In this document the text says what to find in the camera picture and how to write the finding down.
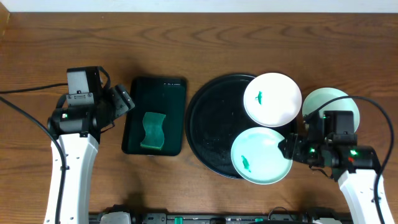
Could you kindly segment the green scrub sponge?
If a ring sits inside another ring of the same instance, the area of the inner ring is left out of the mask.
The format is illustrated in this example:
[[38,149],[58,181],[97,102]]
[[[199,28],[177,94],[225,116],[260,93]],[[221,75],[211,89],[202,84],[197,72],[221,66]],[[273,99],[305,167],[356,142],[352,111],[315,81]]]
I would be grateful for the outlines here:
[[140,143],[141,147],[155,150],[161,150],[163,148],[165,136],[162,125],[165,117],[166,115],[162,113],[145,113],[142,120],[145,136]]

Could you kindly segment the white pinkish plate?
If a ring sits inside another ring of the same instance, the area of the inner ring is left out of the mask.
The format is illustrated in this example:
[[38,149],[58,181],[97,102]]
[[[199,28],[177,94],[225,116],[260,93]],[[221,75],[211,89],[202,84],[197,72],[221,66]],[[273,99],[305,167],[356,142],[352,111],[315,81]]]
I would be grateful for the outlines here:
[[302,93],[297,83],[287,75],[264,73],[246,87],[243,105],[257,124],[279,127],[296,118],[302,105]]

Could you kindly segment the mint plate with green stain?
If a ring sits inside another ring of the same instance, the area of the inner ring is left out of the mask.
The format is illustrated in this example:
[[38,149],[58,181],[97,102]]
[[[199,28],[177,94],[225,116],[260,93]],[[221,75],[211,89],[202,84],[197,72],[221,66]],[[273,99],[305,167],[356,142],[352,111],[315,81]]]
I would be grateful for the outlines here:
[[[302,115],[308,115],[322,104],[341,96],[347,96],[347,94],[336,88],[326,87],[316,89],[305,98],[302,106]],[[360,113],[357,104],[351,98],[334,101],[322,108],[319,114],[322,115],[324,111],[352,111],[354,132],[357,131],[360,122]]]

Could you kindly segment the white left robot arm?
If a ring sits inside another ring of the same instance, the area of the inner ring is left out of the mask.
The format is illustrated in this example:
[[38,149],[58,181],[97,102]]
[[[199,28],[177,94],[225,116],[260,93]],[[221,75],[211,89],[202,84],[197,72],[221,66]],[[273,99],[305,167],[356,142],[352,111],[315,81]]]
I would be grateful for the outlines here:
[[93,104],[73,105],[69,100],[91,93],[63,95],[48,119],[52,139],[52,176],[45,223],[88,223],[93,165],[100,136],[115,119],[135,107],[123,85],[116,85]]

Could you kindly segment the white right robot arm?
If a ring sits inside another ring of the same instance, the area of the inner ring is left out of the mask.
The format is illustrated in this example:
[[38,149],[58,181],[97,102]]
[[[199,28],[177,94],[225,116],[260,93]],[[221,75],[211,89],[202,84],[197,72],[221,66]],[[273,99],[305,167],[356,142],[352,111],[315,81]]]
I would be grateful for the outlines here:
[[338,183],[354,223],[393,223],[378,174],[381,164],[371,146],[358,145],[353,112],[312,112],[306,119],[308,134],[292,133],[282,140],[282,155],[313,170],[331,168],[329,178]]

